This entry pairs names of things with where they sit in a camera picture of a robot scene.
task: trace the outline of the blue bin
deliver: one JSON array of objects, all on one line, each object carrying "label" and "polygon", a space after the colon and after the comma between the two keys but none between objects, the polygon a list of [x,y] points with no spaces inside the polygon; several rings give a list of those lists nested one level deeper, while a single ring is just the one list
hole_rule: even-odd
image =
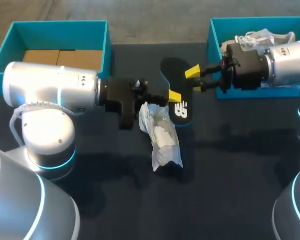
[{"label": "blue bin", "polygon": [[16,21],[0,47],[0,91],[5,67],[26,50],[102,50],[101,79],[109,77],[111,40],[107,21]]},{"label": "blue bin", "polygon": [[[212,18],[210,19],[209,35],[207,40],[207,55],[210,63],[219,63],[222,59],[220,45],[233,40],[235,35],[245,36],[247,32],[257,32],[262,29],[268,29],[274,34],[287,34],[294,32],[296,41],[300,41],[300,16],[279,16],[279,17],[230,17],[230,18]],[[213,80],[220,78],[220,73],[213,74]],[[220,89],[216,89],[219,99],[245,99],[245,98],[277,98],[277,97],[299,97],[300,86],[292,85],[287,87],[264,87],[257,90],[245,91],[231,88],[226,94]]]}]

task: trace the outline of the brown cardboard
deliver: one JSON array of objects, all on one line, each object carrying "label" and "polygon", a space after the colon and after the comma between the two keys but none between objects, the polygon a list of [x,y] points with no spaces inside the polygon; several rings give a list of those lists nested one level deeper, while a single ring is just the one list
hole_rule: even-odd
[{"label": "brown cardboard", "polygon": [[26,63],[56,65],[59,52],[59,50],[27,50],[22,61]]},{"label": "brown cardboard", "polygon": [[101,50],[62,50],[57,65],[99,71],[102,63]]}]

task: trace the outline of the white cable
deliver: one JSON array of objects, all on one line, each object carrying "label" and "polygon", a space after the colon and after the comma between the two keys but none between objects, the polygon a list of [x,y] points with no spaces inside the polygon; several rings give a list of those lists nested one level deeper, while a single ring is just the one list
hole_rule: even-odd
[{"label": "white cable", "polygon": [[29,111],[36,111],[36,110],[43,110],[43,109],[58,109],[68,115],[72,115],[72,116],[79,116],[82,115],[83,113],[81,112],[72,112],[71,110],[60,106],[58,104],[52,103],[52,102],[48,102],[48,101],[38,101],[38,102],[31,102],[31,103],[26,103],[23,104],[21,106],[19,106],[18,108],[16,108],[13,111],[13,115],[10,119],[9,122],[9,127],[10,127],[10,131],[12,133],[12,135],[14,136],[15,140],[17,141],[17,143],[19,144],[19,146],[23,146],[24,143],[21,140],[19,134],[17,133],[14,124],[15,124],[15,120],[18,118],[20,119],[22,116],[22,113],[24,112],[29,112]]}]

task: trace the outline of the black shoe insole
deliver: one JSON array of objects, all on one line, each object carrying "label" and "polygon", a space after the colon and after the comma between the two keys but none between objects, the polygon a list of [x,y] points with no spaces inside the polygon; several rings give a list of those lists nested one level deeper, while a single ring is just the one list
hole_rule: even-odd
[{"label": "black shoe insole", "polygon": [[182,95],[181,103],[169,103],[170,119],[178,127],[190,124],[193,116],[193,86],[185,78],[185,71],[190,68],[185,60],[177,57],[166,57],[160,64],[161,73],[169,82],[170,90]]}]

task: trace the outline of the shoe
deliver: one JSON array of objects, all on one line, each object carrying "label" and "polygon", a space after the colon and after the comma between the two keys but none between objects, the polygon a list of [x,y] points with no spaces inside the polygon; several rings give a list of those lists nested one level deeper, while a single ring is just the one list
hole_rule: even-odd
[{"label": "shoe", "polygon": [[159,166],[168,162],[183,167],[180,145],[175,126],[169,117],[169,107],[161,107],[147,102],[141,106],[139,112],[139,126],[141,131],[149,134],[152,151],[152,168],[155,172]]},{"label": "shoe", "polygon": [[294,32],[289,32],[286,35],[273,34],[267,29],[261,31],[250,31],[245,36],[235,36],[234,40],[229,40],[221,45],[221,53],[224,55],[226,52],[226,46],[228,44],[239,43],[242,50],[257,50],[258,54],[261,55],[264,51],[273,46],[288,44],[295,42],[296,36]]}]

